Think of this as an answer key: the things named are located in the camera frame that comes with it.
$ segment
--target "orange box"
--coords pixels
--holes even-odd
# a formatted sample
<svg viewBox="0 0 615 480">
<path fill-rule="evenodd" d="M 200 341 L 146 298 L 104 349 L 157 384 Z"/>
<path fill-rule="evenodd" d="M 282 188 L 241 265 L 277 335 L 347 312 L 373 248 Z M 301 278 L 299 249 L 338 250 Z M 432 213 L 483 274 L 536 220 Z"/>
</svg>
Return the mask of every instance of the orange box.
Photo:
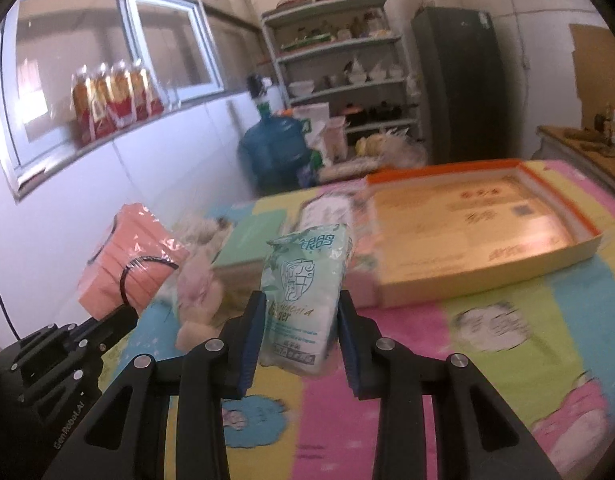
<svg viewBox="0 0 615 480">
<path fill-rule="evenodd" d="M 369 175 L 380 303 L 443 300 L 590 258 L 601 233 L 520 160 Z"/>
</svg>

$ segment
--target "mint green notebook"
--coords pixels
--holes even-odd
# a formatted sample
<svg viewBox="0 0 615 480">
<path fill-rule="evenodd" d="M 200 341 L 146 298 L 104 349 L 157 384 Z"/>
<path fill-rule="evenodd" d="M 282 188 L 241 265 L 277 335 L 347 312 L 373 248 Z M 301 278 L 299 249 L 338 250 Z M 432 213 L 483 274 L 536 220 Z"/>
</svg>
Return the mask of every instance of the mint green notebook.
<svg viewBox="0 0 615 480">
<path fill-rule="evenodd" d="M 278 238 L 287 211 L 276 209 L 243 218 L 236 224 L 219 253 L 214 267 L 226 267 L 263 260 L 271 253 L 268 240 Z"/>
</svg>

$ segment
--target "green tissue packet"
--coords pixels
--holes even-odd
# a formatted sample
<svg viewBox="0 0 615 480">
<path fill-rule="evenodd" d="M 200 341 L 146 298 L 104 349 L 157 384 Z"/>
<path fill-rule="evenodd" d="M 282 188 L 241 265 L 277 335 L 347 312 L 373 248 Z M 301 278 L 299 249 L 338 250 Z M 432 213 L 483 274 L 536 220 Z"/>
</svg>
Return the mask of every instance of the green tissue packet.
<svg viewBox="0 0 615 480">
<path fill-rule="evenodd" d="M 259 360 L 317 375 L 336 339 L 339 293 L 351 256 L 345 224 L 311 227 L 272 240 L 260 288 L 266 296 Z"/>
</svg>

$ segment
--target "silver screw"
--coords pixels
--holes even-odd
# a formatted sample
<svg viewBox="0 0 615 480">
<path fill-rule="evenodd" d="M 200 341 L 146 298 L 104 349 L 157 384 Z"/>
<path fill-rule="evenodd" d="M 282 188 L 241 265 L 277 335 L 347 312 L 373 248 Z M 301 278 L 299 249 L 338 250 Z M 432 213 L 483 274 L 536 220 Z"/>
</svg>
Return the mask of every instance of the silver screw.
<svg viewBox="0 0 615 480">
<path fill-rule="evenodd" d="M 394 342 L 394 340 L 388 337 L 382 337 L 377 340 L 377 348 L 379 348 L 380 350 L 393 350 L 395 346 L 396 343 Z"/>
<path fill-rule="evenodd" d="M 469 359 L 463 354 L 452 354 L 449 357 L 449 362 L 455 367 L 465 368 L 469 364 Z"/>
<path fill-rule="evenodd" d="M 225 346 L 225 343 L 217 338 L 210 339 L 205 343 L 205 348 L 207 348 L 210 352 L 218 352 L 223 349 L 223 346 Z"/>
<path fill-rule="evenodd" d="M 139 355 L 136 359 L 134 359 L 134 366 L 136 368 L 147 368 L 152 362 L 152 358 L 149 355 Z"/>
</svg>

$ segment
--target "refrigerator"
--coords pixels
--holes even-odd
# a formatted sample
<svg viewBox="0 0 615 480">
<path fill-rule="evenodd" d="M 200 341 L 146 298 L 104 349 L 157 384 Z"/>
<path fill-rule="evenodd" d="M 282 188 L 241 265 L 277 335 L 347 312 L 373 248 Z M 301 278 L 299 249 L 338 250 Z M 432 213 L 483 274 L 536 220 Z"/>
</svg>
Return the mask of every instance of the refrigerator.
<svg viewBox="0 0 615 480">
<path fill-rule="evenodd" d="M 510 156 L 508 99 L 489 13 L 427 7 L 412 20 L 431 114 L 431 162 Z"/>
</svg>

